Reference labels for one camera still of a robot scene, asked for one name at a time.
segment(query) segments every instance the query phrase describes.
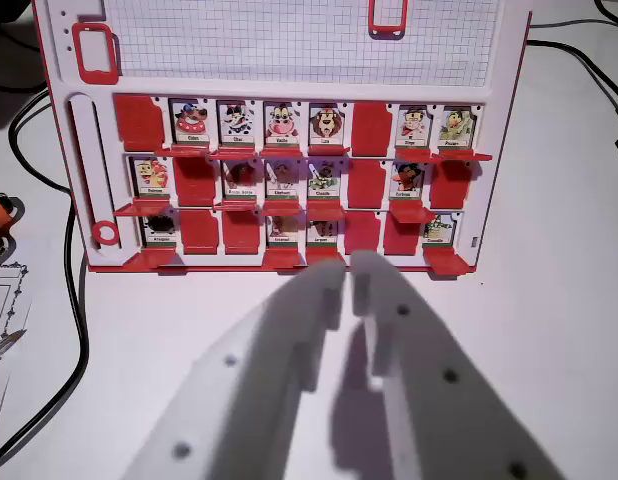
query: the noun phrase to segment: red flap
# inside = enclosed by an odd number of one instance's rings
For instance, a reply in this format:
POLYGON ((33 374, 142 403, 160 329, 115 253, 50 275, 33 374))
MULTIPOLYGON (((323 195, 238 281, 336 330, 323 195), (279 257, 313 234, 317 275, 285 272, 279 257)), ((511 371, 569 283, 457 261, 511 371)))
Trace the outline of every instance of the red flap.
POLYGON ((440 163, 444 160, 428 148, 396 148, 396 158, 410 163, 440 163))
POLYGON ((380 208, 386 176, 380 160, 351 160, 347 190, 349 208, 380 208))
POLYGON ((225 212, 245 212, 253 210, 257 206, 256 199, 253 200, 223 200, 222 203, 216 204, 216 210, 225 212))
POLYGON ((180 210, 180 231, 186 254, 217 253, 218 220, 210 210, 180 210))
POLYGON ((380 219, 374 212, 347 212, 345 218, 345 254, 355 250, 377 250, 380 219))
POLYGON ((393 115, 381 102, 356 103, 353 107, 351 151, 354 157, 386 157, 393 115))
POLYGON ((174 157, 173 171, 181 207, 211 207, 216 196, 213 165, 203 158, 174 157))
POLYGON ((204 157, 209 153, 208 145, 174 145, 171 148, 160 149, 154 152, 157 157, 204 157))
POLYGON ((401 223, 391 213, 385 221, 385 255, 415 255, 420 237, 419 223, 401 223))
POLYGON ((309 199, 307 200, 307 219, 310 222, 326 221, 334 222, 341 220, 345 216, 345 211, 338 200, 309 199))
POLYGON ((290 147, 265 146, 260 152, 260 156, 263 158, 296 158, 302 157, 302 152, 298 145, 290 147))
POLYGON ((134 198, 132 203, 119 208, 113 214, 117 217, 150 217, 158 215, 167 207, 169 200, 134 198))
POLYGON ((323 260, 345 261, 336 247, 307 247, 307 265, 313 265, 323 260))
POLYGON ((162 150, 165 131, 162 110, 151 97, 117 94, 113 97, 120 139, 127 152, 156 152, 162 150))
POLYGON ((265 250, 262 266, 272 270, 286 270, 300 265, 301 262, 296 247, 270 247, 265 250))
POLYGON ((429 223, 436 218, 421 200, 390 200, 389 211, 400 223, 429 223))
POLYGON ((147 269, 167 265, 176 255, 175 247, 144 247, 126 263, 126 268, 147 269))
POLYGON ((309 155, 332 157, 340 156, 351 150, 349 147, 345 148, 342 145, 309 145, 309 155))
POLYGON ((426 247, 423 254, 425 261, 438 275, 457 277, 471 272, 471 267, 452 247, 426 247))
POLYGON ((268 217, 291 217, 300 213, 300 203, 297 199, 267 199, 262 207, 262 213, 268 217))
POLYGON ((222 238, 228 254, 257 254, 260 245, 258 217, 248 211, 222 212, 222 238))
POLYGON ((212 160, 249 160, 256 155, 255 147, 220 147, 212 153, 212 160))
POLYGON ((461 160, 463 162, 486 162, 493 158, 492 155, 475 153, 472 149, 441 148, 440 155, 445 160, 461 160))
POLYGON ((445 160, 434 165, 431 208, 462 209, 471 183, 471 169, 464 162, 445 160))

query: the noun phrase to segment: black cable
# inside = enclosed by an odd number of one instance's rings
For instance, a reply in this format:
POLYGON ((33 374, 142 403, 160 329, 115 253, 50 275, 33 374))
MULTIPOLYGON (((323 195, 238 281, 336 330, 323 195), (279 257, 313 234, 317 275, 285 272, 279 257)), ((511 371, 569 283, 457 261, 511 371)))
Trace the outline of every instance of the black cable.
POLYGON ((596 7, 598 7, 598 10, 600 10, 600 13, 602 13, 605 17, 607 17, 609 20, 611 20, 612 22, 615 22, 618 25, 618 16, 614 15, 609 10, 607 10, 607 7, 603 5, 602 0, 593 0, 593 3, 596 4, 596 7))
POLYGON ((548 42, 545 40, 527 40, 527 45, 533 46, 533 47, 549 47, 549 48, 556 48, 558 50, 562 50, 565 52, 568 52, 572 55, 576 55, 578 58, 580 58, 583 62, 585 62, 585 64, 587 64, 587 66, 589 68, 591 68, 591 70, 593 70, 595 72, 596 75, 598 75, 598 77, 600 77, 600 79, 605 82, 609 88, 611 88, 611 90, 613 90, 613 92, 618 95, 618 85, 616 85, 613 80, 611 80, 606 74, 605 72, 603 72, 598 65, 596 65, 595 63, 593 63, 593 61, 591 61, 591 59, 585 55, 582 51, 578 50, 575 47, 572 47, 571 45, 566 45, 564 43, 559 43, 559 42, 548 42))
POLYGON ((16 37, 11 35, 9 32, 7 32, 3 28, 0 28, 0 36, 6 38, 7 40, 11 40, 16 45, 19 45, 21 47, 27 48, 27 49, 32 50, 34 52, 39 52, 40 51, 39 47, 34 47, 33 45, 29 45, 28 43, 23 42, 22 40, 18 40, 16 37))
POLYGON ((529 28, 556 28, 556 27, 568 27, 569 25, 579 25, 581 23, 601 23, 603 25, 612 25, 618 27, 616 22, 611 20, 600 20, 598 18, 582 18, 579 20, 567 20, 564 22, 555 23, 532 23, 529 28))
POLYGON ((38 93, 47 88, 47 82, 39 83, 32 87, 8 87, 6 85, 0 85, 0 92, 3 93, 38 93))
MULTIPOLYGON (((47 177, 42 175, 40 172, 35 170, 29 162, 27 162, 20 152, 17 143, 17 132, 20 131, 19 125, 20 120, 31 110, 33 107, 40 102, 44 97, 48 95, 48 92, 42 92, 41 94, 34 97, 27 105, 25 105, 20 112, 14 117, 9 125, 9 144, 13 149, 14 156, 20 164, 24 167, 27 172, 31 173, 38 180, 45 183, 46 185, 54 188, 55 190, 66 193, 71 198, 71 191, 67 187, 63 187, 61 185, 56 184, 52 180, 49 180, 47 177)), ((46 107, 43 107, 38 110, 37 113, 44 111, 46 107)), ((76 212, 73 206, 73 200, 71 206, 69 208, 69 215, 67 217, 67 226, 65 229, 65 240, 64 240, 64 272, 65 272, 65 282, 67 284, 67 292, 69 294, 69 302, 71 304, 71 310, 73 312, 73 318, 76 324, 76 330, 78 333, 78 341, 80 343, 80 354, 78 356, 78 362, 76 363, 76 367, 73 372, 67 379, 67 381, 62 385, 60 390, 36 413, 20 430, 18 430, 7 442, 0 447, 0 466, 10 458, 10 454, 13 454, 20 445, 21 441, 24 439, 26 442, 28 435, 32 434, 36 427, 40 428, 46 420, 48 420, 53 414, 55 414, 55 409, 58 408, 68 397, 73 393, 74 389, 80 382, 82 376, 84 375, 87 364, 89 362, 89 331, 87 329, 87 322, 84 317, 84 310, 81 309, 80 302, 78 300, 78 295, 76 293, 76 287, 74 285, 73 280, 73 269, 71 267, 71 244, 73 241, 73 229, 76 220, 76 212)))
POLYGON ((18 146, 18 131, 17 131, 18 124, 24 118, 24 116, 27 115, 27 113, 29 113, 31 109, 33 109, 33 107, 35 107, 41 100, 43 100, 47 96, 49 96, 49 90, 40 92, 38 95, 33 97, 29 101, 29 103, 27 103, 27 105, 25 105, 16 114, 16 116, 11 121, 11 124, 9 125, 9 131, 8 131, 9 146, 11 147, 11 150, 13 151, 13 154, 16 157, 16 160, 18 160, 20 165, 22 165, 22 168, 24 168, 29 174, 36 177, 38 180, 40 180, 42 183, 44 183, 48 187, 51 187, 54 190, 58 190, 59 192, 66 193, 67 195, 71 195, 71 191, 69 190, 69 188, 59 185, 53 180, 49 180, 47 177, 45 177, 43 174, 41 174, 35 168, 33 168, 29 164, 25 156, 22 154, 22 152, 20 151, 20 147, 18 146))

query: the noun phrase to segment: red tray ledge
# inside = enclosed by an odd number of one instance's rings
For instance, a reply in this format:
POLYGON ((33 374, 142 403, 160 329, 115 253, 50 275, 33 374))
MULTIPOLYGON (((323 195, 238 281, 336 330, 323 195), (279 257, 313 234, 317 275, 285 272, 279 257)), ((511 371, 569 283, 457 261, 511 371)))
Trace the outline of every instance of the red tray ledge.
POLYGON ((268 217, 291 217, 300 213, 300 203, 297 199, 268 199, 265 200, 262 213, 268 217))
POLYGON ((431 153, 428 148, 396 148, 396 158, 403 162, 413 163, 440 163, 444 157, 431 153))
POLYGON ((262 158, 298 158, 302 157, 300 145, 290 147, 265 146, 260 152, 262 158))
POLYGON ((425 261, 438 275, 458 277, 473 271, 453 247, 423 246, 423 255, 425 261))
POLYGON ((389 212, 399 223, 429 223, 436 218, 421 200, 390 200, 389 212))
POLYGON ((343 147, 342 145, 309 145, 310 156, 338 157, 346 154, 351 150, 351 147, 343 147))
POLYGON ((149 217, 158 215, 165 208, 170 206, 169 200, 156 200, 134 198, 131 203, 128 203, 122 208, 119 208, 113 214, 116 217, 149 217))
POLYGON ((451 149, 441 148, 440 156, 444 160, 461 160, 463 162, 487 162, 493 159, 492 155, 485 155, 483 153, 475 153, 472 149, 451 149))
POLYGON ((262 259, 262 266, 272 270, 288 270, 301 263, 298 247, 269 247, 262 259))
POLYGON ((310 222, 324 220, 333 222, 342 220, 345 216, 345 211, 340 205, 340 199, 337 200, 307 200, 307 219, 310 222))
POLYGON ((257 206, 256 200, 223 200, 215 205, 216 210, 225 212, 244 212, 253 210, 257 206))

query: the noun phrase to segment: red plastic frame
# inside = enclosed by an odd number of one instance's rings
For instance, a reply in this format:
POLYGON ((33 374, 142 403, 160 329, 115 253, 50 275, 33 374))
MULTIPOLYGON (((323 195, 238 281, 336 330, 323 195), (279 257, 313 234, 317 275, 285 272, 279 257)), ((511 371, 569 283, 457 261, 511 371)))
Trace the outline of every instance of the red plastic frame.
POLYGON ((73 43, 76 48, 76 60, 78 62, 78 72, 80 78, 90 85, 115 85, 118 83, 118 65, 116 64, 116 53, 113 43, 113 34, 104 23, 74 23, 71 27, 73 43), (107 41, 107 53, 109 53, 108 72, 102 70, 86 70, 82 56, 82 45, 80 43, 80 32, 103 32, 107 41))
POLYGON ((376 25, 373 21, 373 15, 376 10, 376 0, 369 0, 369 28, 374 32, 379 33, 404 33, 407 28, 407 8, 409 0, 402 0, 402 20, 400 25, 376 25))

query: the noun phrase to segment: screw hole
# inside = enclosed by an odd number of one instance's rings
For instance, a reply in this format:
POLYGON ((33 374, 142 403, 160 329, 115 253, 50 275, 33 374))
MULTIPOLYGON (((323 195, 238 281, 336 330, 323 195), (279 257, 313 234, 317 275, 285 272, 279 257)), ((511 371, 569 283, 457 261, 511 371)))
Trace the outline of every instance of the screw hole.
POLYGON ((225 365, 228 367, 233 367, 236 363, 238 363, 238 359, 234 355, 227 355, 225 357, 225 365))
POLYGON ((186 458, 191 454, 191 446, 186 442, 178 442, 173 447, 173 456, 176 458, 186 458))
POLYGON ((450 368, 442 373, 442 378, 444 378, 447 383, 458 383, 458 374, 450 368))
POLYGON ((527 478, 527 468, 520 462, 513 462, 509 465, 509 474, 516 480, 527 478))

